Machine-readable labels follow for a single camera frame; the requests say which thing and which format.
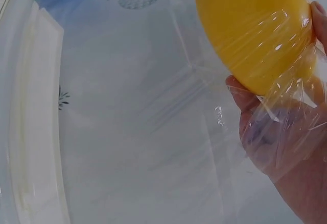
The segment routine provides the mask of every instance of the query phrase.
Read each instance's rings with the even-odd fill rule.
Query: hand
[[[316,36],[327,51],[326,12],[317,2],[311,9]],[[327,103],[322,86],[321,92],[312,92],[312,83],[307,86],[316,108],[288,99],[272,109],[275,121],[233,76],[226,85],[241,110],[240,138],[248,157],[304,223],[327,223]]]

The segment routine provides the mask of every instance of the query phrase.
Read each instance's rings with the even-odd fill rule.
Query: wrapped yellow object
[[[253,93],[266,95],[278,77],[296,65],[299,78],[311,76],[316,57],[308,0],[196,2],[215,51]],[[287,82],[287,75],[279,82],[283,80]]]

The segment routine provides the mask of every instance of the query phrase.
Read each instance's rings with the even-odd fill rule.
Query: finger
[[[255,115],[250,112],[241,114],[240,138],[250,160],[263,173],[268,173],[270,165],[275,165],[278,123],[267,112],[262,115],[258,111]]]
[[[313,28],[317,39],[327,51],[327,14],[323,6],[318,2],[311,3]]]
[[[289,128],[281,127],[277,148],[276,165],[269,168],[267,175],[273,182],[278,181],[315,151],[325,148],[327,140],[327,106],[312,109],[303,119]]]
[[[316,76],[312,76],[303,84],[304,91],[314,104],[320,105],[327,102],[325,93],[325,83]]]
[[[246,89],[234,76],[226,79],[226,85],[241,112],[251,110],[260,104],[256,95]]]

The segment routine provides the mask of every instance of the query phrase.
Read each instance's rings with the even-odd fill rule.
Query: plastic wrap
[[[0,0],[0,223],[325,223],[309,2]]]

